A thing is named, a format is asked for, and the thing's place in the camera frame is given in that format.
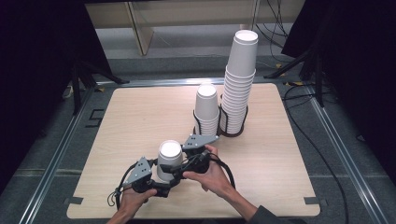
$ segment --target person's right hand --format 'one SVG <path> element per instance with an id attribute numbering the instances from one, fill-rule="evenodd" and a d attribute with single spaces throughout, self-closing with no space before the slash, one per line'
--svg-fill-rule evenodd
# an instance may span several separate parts
<path id="1" fill-rule="evenodd" d="M 212 147 L 210 145 L 206 145 L 205 147 L 211 153 L 218 155 L 218 150 L 215 147 Z M 188 179 L 200 182 L 202 188 L 205 191 L 210 190 L 223 199 L 225 199 L 227 195 L 230 194 L 230 192 L 235 190 L 233 186 L 231 186 L 227 176 L 224 174 L 221 166 L 219 166 L 215 161 L 211 161 L 209 163 L 209 168 L 204 174 L 197 174 L 195 172 L 184 172 L 183 176 Z"/>

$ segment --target white cup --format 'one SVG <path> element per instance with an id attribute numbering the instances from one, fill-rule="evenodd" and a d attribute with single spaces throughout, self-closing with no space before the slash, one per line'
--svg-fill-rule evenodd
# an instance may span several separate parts
<path id="1" fill-rule="evenodd" d="M 203 83 L 199 86 L 194 113 L 202 120 L 213 120 L 219 115 L 218 92 L 213 84 Z"/>
<path id="2" fill-rule="evenodd" d="M 259 36 L 250 30 L 235 33 L 227 68 L 237 77 L 251 76 L 256 69 Z"/>
<path id="3" fill-rule="evenodd" d="M 174 177 L 172 174 L 164 173 L 161 168 L 161 164 L 167 164 L 172 166 L 180 165 L 183 162 L 183 154 L 181 145 L 175 140 L 167 140 L 161 143 L 158 153 L 157 163 L 157 176 L 164 182 L 169 183 Z"/>

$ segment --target wire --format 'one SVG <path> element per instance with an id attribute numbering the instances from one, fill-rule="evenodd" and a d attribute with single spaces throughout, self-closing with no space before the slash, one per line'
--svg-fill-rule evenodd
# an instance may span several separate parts
<path id="1" fill-rule="evenodd" d="M 294 86 L 291 87 L 290 89 L 288 89 L 285 92 L 284 95 L 284 99 L 287 99 L 287 95 L 291 90 L 294 90 L 297 87 L 301 87 L 301 86 Z M 301 129 L 301 127 L 297 124 L 297 122 L 295 121 L 294 117 L 291 115 L 290 113 L 290 109 L 287 106 L 287 101 L 284 101 L 285 103 L 285 108 L 287 113 L 290 116 L 290 119 L 293 121 L 293 123 L 295 124 L 295 126 L 297 127 L 297 129 L 303 134 L 303 136 L 306 138 L 306 140 L 308 140 L 308 142 L 314 147 L 315 151 L 319 154 L 319 156 L 322 158 L 323 162 L 325 163 L 326 167 L 328 168 L 328 170 L 330 171 L 330 173 L 332 174 L 332 177 L 334 178 L 335 182 L 337 183 L 338 188 L 340 189 L 341 195 L 343 197 L 343 202 L 344 202 L 344 209 L 345 209 L 345 217 L 346 217 L 346 223 L 349 222 L 349 216 L 348 216 L 348 210 L 347 210 L 347 197 L 346 194 L 344 192 L 343 187 L 341 186 L 341 183 L 339 181 L 339 179 L 337 178 L 337 176 L 335 175 L 334 171 L 332 170 L 332 167 L 329 165 L 329 163 L 326 161 L 326 159 L 324 158 L 323 154 L 320 152 L 320 150 L 318 149 L 318 147 L 315 145 L 315 143 L 308 137 L 308 135 Z"/>

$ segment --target wooden tabletop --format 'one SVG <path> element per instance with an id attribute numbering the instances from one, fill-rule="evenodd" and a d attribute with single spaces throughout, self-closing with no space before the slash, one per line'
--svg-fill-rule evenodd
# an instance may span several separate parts
<path id="1" fill-rule="evenodd" d="M 216 87 L 220 96 L 223 86 Z M 142 156 L 157 158 L 165 140 L 186 141 L 194 126 L 197 90 L 198 86 L 115 90 L 74 194 L 83 198 L 82 204 L 69 204 L 68 217 L 112 217 L 117 208 L 108 206 L 107 196 L 128 167 Z M 242 134 L 221 136 L 212 144 L 231 168 L 236 189 L 279 217 L 316 216 L 318 204 L 304 202 L 305 197 L 315 197 L 315 192 L 276 86 L 253 84 L 248 107 Z M 135 217 L 240 216 L 216 194 L 203 191 L 199 183 L 182 180 L 168 198 L 150 198 Z"/>

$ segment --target stack of cups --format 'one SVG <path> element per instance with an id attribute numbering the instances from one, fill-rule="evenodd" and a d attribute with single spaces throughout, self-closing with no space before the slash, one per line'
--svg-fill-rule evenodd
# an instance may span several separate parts
<path id="1" fill-rule="evenodd" d="M 235 33 L 221 101 L 220 128 L 228 134 L 240 133 L 245 121 L 248 97 L 256 74 L 257 46 L 258 35 L 255 32 L 241 30 Z"/>
<path id="2" fill-rule="evenodd" d="M 216 87 L 210 83 L 199 86 L 195 101 L 195 133 L 216 135 L 219 125 L 219 104 Z"/>

